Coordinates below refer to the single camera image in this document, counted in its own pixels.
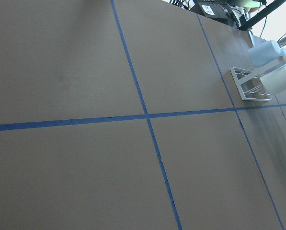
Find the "pale cream plastic cup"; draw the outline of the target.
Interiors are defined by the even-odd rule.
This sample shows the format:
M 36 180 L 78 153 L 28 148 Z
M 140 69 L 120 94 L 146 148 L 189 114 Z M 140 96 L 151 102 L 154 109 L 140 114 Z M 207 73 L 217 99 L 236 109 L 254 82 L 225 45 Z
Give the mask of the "pale cream plastic cup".
M 286 90 L 286 66 L 278 68 L 260 77 L 261 83 L 270 94 Z

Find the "black label printer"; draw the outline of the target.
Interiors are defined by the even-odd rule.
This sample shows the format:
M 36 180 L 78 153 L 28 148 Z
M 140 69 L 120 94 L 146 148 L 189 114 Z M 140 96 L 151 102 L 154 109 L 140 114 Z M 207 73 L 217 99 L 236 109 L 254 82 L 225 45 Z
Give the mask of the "black label printer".
M 194 0 L 194 6 L 191 12 L 208 18 L 225 19 L 228 14 L 229 7 L 226 0 Z

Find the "brown paper table cover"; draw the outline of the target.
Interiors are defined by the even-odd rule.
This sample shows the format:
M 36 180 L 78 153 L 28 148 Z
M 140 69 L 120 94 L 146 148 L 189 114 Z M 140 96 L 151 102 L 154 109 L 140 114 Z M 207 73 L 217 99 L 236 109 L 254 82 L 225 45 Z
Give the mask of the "brown paper table cover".
M 161 0 L 0 0 L 0 230 L 286 230 L 251 45 Z

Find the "light blue plastic cup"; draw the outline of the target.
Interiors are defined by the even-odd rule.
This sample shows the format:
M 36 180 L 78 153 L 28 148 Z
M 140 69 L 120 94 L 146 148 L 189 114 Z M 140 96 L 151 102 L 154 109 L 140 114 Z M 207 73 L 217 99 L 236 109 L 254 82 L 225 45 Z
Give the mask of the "light blue plastic cup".
M 280 49 L 279 60 L 282 61 L 282 62 L 286 61 L 286 49 L 285 48 L 281 48 Z

